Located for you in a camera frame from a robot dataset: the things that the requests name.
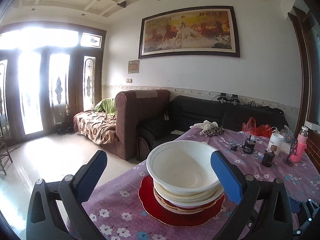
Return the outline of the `red plastic bag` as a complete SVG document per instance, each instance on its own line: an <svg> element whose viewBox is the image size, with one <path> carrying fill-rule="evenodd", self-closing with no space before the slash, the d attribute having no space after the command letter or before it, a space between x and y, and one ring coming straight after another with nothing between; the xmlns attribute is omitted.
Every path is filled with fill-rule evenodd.
<svg viewBox="0 0 320 240"><path fill-rule="evenodd" d="M270 138L275 130L275 127L271 127L268 124L257 126L257 122L253 117L250 117L247 122L244 122L241 128L242 132L249 133L256 137L266 138Z"/></svg>

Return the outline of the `black phone stand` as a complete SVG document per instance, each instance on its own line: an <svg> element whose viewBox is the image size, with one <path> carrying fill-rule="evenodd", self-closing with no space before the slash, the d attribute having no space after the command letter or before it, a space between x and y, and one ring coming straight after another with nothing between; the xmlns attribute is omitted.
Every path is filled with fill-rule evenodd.
<svg viewBox="0 0 320 240"><path fill-rule="evenodd" d="M290 158L291 158L292 155L296 155L296 150L297 150L297 139L293 139L291 141L289 153L288 153L287 157L285 157L283 159L283 163L284 164L286 164L289 167L293 167L294 166L294 163L291 161Z"/></svg>

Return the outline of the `leopard print pouch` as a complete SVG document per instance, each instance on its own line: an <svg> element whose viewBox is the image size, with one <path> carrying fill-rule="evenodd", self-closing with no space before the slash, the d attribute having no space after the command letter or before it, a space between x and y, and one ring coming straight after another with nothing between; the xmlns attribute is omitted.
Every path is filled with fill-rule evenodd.
<svg viewBox="0 0 320 240"><path fill-rule="evenodd" d="M202 133L205 137L216 137L218 135L222 135L224 131L225 130L221 127L213 127L203 131Z"/></svg>

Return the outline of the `dark jar with cork lid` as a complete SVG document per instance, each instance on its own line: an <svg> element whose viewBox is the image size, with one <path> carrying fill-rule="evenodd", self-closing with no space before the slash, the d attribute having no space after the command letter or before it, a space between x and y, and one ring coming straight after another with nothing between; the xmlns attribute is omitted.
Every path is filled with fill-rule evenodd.
<svg viewBox="0 0 320 240"><path fill-rule="evenodd" d="M276 145L271 145L269 148L266 149L265 153L264 153L264 157L263 160L261 162L261 164L264 167L271 167L273 160L275 158L275 152L277 151L277 146Z"/></svg>

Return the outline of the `pink sleeved thermos bottle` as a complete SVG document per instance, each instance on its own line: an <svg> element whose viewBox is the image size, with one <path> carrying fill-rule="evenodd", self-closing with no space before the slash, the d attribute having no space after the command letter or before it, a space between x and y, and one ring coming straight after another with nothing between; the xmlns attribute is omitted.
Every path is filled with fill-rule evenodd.
<svg viewBox="0 0 320 240"><path fill-rule="evenodd" d="M309 129L306 126L302 126L297 137L297 148L295 154L291 155L290 159L294 163L300 162L303 153L306 149L306 142L308 139L308 131Z"/></svg>

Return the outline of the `wooden chair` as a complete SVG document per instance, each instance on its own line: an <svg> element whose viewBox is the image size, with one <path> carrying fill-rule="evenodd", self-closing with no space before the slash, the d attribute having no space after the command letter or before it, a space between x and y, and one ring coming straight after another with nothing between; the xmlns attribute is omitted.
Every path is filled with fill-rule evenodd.
<svg viewBox="0 0 320 240"><path fill-rule="evenodd" d="M1 172L3 172L4 175L6 176L7 171L6 171L5 167L9 163L13 163L13 159L11 157L9 148L7 146L7 142L5 140L5 135L4 135L2 127L1 127L0 149L1 149L1 161L0 161Z"/></svg>

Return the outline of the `white plastic jar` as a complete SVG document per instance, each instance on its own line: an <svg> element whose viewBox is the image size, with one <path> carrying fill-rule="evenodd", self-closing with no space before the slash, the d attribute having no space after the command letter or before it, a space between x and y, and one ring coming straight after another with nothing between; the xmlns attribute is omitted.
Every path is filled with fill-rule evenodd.
<svg viewBox="0 0 320 240"><path fill-rule="evenodd" d="M274 152L275 156L277 157L279 155L283 142L284 142L284 137L281 134L272 133L267 146L267 151Z"/></svg>

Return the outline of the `patterned blanket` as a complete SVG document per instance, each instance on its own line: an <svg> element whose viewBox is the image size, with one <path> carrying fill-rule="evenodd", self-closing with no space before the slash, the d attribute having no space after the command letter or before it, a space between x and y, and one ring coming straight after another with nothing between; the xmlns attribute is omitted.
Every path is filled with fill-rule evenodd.
<svg viewBox="0 0 320 240"><path fill-rule="evenodd" d="M118 140L117 115L88 110L76 114L73 123L76 132L87 136L97 145L112 144Z"/></svg>

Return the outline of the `white foam bowl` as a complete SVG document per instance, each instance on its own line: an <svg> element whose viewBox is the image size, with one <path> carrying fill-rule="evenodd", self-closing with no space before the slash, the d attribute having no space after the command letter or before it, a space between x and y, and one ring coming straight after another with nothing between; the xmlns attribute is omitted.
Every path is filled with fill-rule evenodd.
<svg viewBox="0 0 320 240"><path fill-rule="evenodd" d="M221 185L210 159L217 149L204 142L176 140L154 148L146 159L152 179L174 194L191 194Z"/></svg>

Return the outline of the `framed horse painting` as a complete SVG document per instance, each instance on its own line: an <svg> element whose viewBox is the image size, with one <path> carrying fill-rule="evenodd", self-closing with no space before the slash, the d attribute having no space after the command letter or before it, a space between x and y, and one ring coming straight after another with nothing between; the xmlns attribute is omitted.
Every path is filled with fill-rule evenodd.
<svg viewBox="0 0 320 240"><path fill-rule="evenodd" d="M234 8L190 7L143 18L138 58L174 55L240 57Z"/></svg>

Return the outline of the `small black jar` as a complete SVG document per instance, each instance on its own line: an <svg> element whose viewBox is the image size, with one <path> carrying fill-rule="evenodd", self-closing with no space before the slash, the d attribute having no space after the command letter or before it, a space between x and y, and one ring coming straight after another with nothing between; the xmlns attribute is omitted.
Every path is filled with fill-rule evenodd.
<svg viewBox="0 0 320 240"><path fill-rule="evenodd" d="M247 139L244 140L244 143L242 145L242 151L245 154L252 154L255 148L256 144L256 137L253 135L250 135Z"/></svg>

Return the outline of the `small wall plaque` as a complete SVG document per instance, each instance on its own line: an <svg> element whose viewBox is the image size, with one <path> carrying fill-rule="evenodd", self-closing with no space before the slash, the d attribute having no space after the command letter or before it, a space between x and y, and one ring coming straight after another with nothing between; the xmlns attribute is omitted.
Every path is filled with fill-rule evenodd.
<svg viewBox="0 0 320 240"><path fill-rule="evenodd" d="M129 74L139 73L139 60L129 61L127 71Z"/></svg>

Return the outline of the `green cloth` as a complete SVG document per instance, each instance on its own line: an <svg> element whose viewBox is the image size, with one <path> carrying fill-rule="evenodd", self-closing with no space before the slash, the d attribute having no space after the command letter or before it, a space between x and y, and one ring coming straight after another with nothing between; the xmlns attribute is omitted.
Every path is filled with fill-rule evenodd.
<svg viewBox="0 0 320 240"><path fill-rule="evenodd" d="M117 114L115 99L105 98L101 100L93 110L96 112L105 112L106 114L115 115Z"/></svg>

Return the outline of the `wooden glass door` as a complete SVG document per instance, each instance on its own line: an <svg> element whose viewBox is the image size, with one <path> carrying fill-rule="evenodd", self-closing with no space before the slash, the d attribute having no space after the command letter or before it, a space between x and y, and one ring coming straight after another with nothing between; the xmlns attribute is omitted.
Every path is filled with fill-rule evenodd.
<svg viewBox="0 0 320 240"><path fill-rule="evenodd" d="M25 22L1 27L1 130L15 145L68 129L101 100L106 31Z"/></svg>

